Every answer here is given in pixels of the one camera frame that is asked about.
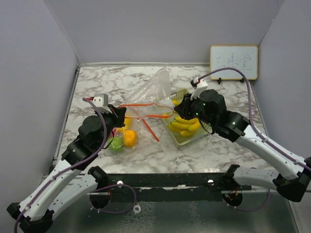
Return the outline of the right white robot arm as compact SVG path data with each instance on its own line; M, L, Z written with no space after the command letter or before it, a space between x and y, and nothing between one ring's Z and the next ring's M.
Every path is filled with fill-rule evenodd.
M212 127L220 137L237 143L269 163L273 169L250 169L231 165L223 178L229 190L244 185L259 186L277 191L282 197L300 202L311 181L311 160L289 153L253 126L243 115L227 110L225 99L217 91L205 90L198 98L185 94L174 108L182 119L197 118Z

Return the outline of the yellow banana bunch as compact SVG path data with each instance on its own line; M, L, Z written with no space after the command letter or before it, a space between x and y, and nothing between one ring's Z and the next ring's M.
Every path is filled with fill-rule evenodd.
M185 120L180 116L176 117L168 124L168 129L173 133L178 133L181 137L190 137L195 134L201 127L199 120L196 118Z

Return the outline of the black mounting rail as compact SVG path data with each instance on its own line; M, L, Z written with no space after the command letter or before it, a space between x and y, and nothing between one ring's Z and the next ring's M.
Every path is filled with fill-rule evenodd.
M95 178L95 188L108 188L107 195L97 193L95 200L116 203L221 201L223 191L248 191L227 173L130 173L107 174L99 166L88 172Z

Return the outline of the orange yellow bell pepper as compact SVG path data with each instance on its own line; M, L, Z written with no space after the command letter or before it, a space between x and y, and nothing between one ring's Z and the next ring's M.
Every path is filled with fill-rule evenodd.
M123 127L123 142L126 148L133 148L137 143L137 133L131 129L132 119L126 118Z

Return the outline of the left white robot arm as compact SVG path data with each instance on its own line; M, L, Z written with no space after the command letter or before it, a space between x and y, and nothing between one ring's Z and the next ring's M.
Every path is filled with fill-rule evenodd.
M83 195L106 189L108 175L99 166L91 167L81 179L75 178L98 157L113 130L124 125L126 108L111 104L93 108L96 114L84 119L78 136L48 177L25 200L7 207L15 220L14 232L21 229L24 233L45 233Z

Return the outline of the green apple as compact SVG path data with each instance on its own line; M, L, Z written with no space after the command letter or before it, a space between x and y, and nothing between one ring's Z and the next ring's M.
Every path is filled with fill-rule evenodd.
M123 139L119 136L108 140L108 148L113 152L120 152L123 149Z

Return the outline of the green plastic basket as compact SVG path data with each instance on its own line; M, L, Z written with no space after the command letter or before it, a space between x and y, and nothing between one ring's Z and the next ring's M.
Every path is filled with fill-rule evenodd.
M165 129L167 130L174 144L178 148L212 133L212 128L209 125L202 123L200 129L195 134L190 137L181 137L178 133L173 133L168 129L168 124L171 123L176 117L179 117L178 113L176 111L173 111L172 114L165 113L163 116L166 118L162 118L161 121L164 124Z

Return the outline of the clear zip bag red zipper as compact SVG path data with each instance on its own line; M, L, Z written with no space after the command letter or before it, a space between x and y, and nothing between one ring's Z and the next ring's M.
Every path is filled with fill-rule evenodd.
M133 148L126 148L123 142L122 151L116 153L131 153L159 142L159 137L156 135L151 123L153 120L159 121L162 118L166 118L163 116L165 113L173 113L173 107L157 103L125 103L122 104L121 107L127 108L125 118L132 119L131 129L135 130L137 133L137 143ZM109 139L114 138L115 136L119 136L123 139L122 131L123 127L114 128Z

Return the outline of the small whiteboard wooden frame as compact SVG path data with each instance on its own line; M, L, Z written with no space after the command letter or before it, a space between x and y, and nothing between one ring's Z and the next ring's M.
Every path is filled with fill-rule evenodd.
M258 58L256 45L213 45L210 47L210 70L231 67L240 70L248 80L255 80Z

